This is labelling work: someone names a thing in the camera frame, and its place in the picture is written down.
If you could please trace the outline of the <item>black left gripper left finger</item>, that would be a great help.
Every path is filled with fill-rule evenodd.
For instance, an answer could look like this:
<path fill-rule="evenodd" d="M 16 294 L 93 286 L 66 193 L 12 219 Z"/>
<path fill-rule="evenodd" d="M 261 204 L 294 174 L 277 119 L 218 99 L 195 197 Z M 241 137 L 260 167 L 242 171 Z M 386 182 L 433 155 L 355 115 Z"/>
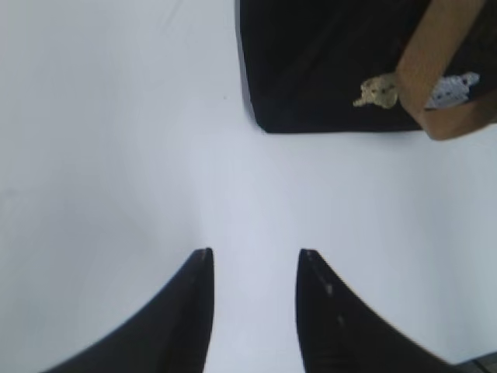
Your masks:
<path fill-rule="evenodd" d="M 214 254 L 196 249 L 119 328 L 52 372 L 202 372 L 214 319 Z"/>

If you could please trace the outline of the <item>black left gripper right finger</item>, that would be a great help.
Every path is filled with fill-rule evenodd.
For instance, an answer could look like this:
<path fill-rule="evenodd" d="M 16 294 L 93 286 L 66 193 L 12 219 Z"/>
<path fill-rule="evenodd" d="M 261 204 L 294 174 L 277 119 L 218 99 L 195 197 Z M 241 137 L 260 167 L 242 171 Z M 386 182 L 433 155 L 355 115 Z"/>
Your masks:
<path fill-rule="evenodd" d="M 296 326 L 306 372 L 455 372 L 366 305 L 313 249 L 299 253 Z"/>

